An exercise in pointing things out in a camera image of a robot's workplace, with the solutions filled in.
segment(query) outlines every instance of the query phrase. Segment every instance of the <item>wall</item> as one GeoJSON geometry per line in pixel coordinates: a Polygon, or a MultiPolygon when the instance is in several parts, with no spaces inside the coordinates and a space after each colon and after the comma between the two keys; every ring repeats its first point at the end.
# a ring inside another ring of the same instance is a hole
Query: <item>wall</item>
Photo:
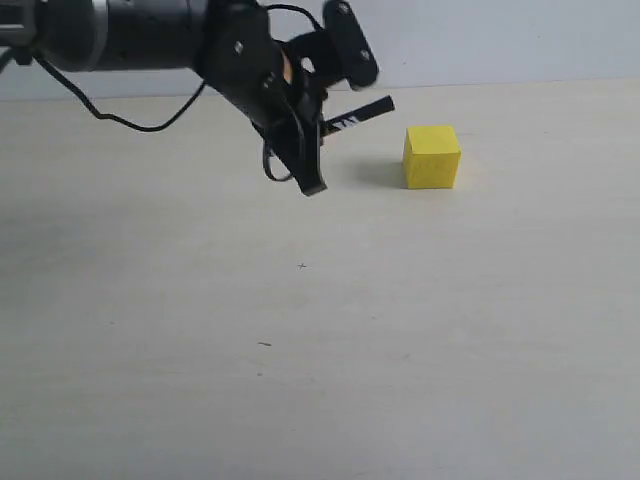
{"type": "MultiPolygon", "coordinates": [[[[294,0],[320,13],[321,0],[294,0]]],[[[637,0],[353,0],[383,67],[381,85],[505,83],[640,76],[637,0]]],[[[275,34],[308,29],[278,13],[275,34]]],[[[184,94],[190,72],[91,74],[74,78],[92,96],[184,94]]],[[[39,69],[11,68],[0,99],[65,92],[39,69]]]]}

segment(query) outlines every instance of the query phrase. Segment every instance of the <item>white table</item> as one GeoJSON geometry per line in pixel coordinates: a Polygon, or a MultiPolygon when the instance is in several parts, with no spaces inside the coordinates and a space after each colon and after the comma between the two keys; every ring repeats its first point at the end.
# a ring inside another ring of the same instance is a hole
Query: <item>white table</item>
{"type": "Polygon", "coordinates": [[[220,98],[0,104],[0,478],[638,478],[640,81],[392,93],[312,199],[220,98]]]}

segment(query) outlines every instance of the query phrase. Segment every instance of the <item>robotic arm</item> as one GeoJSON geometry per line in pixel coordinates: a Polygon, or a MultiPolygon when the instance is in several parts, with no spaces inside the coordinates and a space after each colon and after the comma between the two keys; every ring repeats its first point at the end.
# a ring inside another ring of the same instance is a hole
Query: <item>robotic arm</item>
{"type": "Polygon", "coordinates": [[[320,147],[330,134],[394,109],[390,97],[325,121],[327,90],[347,80],[353,90],[371,86],[378,65],[351,6],[328,0],[324,27],[304,9],[261,6],[256,0],[0,0],[0,72],[11,60],[36,60],[78,96],[97,118],[134,124],[100,113],[59,71],[190,68],[244,113],[264,139],[263,163],[272,180],[295,179],[305,195],[326,188],[320,147]],[[271,37],[269,11],[306,15],[313,31],[288,42],[271,37]],[[303,66],[309,59],[313,71],[303,66]],[[290,172],[271,173],[277,156],[290,172]]]}

